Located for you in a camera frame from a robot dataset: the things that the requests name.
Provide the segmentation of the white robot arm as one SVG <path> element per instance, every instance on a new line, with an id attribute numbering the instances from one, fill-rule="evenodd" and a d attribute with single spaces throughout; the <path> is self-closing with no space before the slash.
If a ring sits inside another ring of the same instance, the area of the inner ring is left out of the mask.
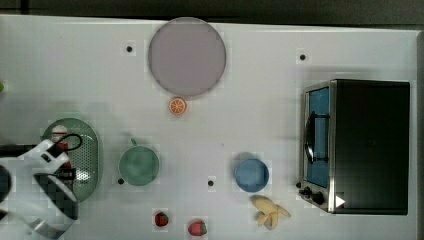
<path id="1" fill-rule="evenodd" d="M 2 157 L 1 210 L 39 235 L 58 239 L 79 217 L 77 197 L 55 175 L 68 160 L 51 140 L 17 157 Z"/>

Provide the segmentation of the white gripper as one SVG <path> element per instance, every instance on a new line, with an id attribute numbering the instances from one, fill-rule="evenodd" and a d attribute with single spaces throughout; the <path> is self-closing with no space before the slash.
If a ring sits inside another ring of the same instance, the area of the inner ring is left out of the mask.
<path id="1" fill-rule="evenodd" d="M 43 140 L 31 150 L 20 155 L 19 160 L 28 166 L 33 173 L 55 173 L 69 161 L 68 155 L 57 144 L 49 139 Z"/>

